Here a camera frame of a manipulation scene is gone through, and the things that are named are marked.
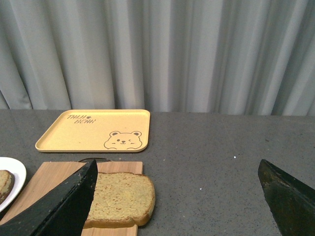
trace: gray curtain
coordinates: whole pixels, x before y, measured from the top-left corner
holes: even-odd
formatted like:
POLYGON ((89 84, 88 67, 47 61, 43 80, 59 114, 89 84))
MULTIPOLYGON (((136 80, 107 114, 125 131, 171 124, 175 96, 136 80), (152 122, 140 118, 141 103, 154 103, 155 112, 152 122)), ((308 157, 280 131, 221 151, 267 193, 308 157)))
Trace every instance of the gray curtain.
POLYGON ((315 115, 313 0, 0 0, 0 108, 315 115))

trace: white plate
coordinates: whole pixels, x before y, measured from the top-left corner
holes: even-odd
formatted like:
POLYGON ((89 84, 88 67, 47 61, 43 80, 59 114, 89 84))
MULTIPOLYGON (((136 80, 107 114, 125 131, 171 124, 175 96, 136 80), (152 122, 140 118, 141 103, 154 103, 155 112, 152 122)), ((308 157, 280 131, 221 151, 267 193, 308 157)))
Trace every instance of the white plate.
POLYGON ((8 170, 14 174, 14 186, 11 190, 9 196, 0 204, 0 212, 3 211, 19 194, 21 191, 25 179, 26 179, 26 169, 22 162, 10 158, 10 157, 0 157, 0 170, 8 170))

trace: speckled countertop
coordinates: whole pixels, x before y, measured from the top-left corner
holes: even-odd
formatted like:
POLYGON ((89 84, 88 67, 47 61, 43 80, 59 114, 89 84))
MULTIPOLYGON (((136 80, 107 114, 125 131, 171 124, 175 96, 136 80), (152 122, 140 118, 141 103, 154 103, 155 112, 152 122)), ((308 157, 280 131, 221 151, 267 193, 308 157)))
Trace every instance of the speckled countertop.
POLYGON ((0 156, 24 163, 26 183, 45 161, 142 161, 156 206, 139 236, 281 235, 258 179, 261 159, 315 188, 314 117, 151 113, 140 153, 38 152, 36 141, 61 113, 1 110, 0 156))

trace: toast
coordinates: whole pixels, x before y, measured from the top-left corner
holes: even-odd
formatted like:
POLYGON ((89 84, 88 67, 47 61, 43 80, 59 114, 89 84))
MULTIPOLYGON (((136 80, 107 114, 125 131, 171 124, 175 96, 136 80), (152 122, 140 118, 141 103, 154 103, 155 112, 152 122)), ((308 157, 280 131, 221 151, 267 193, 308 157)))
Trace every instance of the toast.
POLYGON ((14 186, 14 174, 0 170, 0 204, 4 202, 14 186))
POLYGON ((133 173, 98 173, 94 200, 84 229, 146 224, 155 205, 152 181, 133 173))

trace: bear face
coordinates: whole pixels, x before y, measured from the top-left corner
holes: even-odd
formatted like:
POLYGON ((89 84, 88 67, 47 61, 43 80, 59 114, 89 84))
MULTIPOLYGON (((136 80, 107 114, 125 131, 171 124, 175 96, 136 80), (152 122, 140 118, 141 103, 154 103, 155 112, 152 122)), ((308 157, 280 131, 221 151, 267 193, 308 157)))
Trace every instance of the bear face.
POLYGON ((138 149, 141 147, 141 132, 133 131, 132 133, 121 133, 113 131, 109 134, 110 138, 104 143, 107 149, 128 150, 138 149))

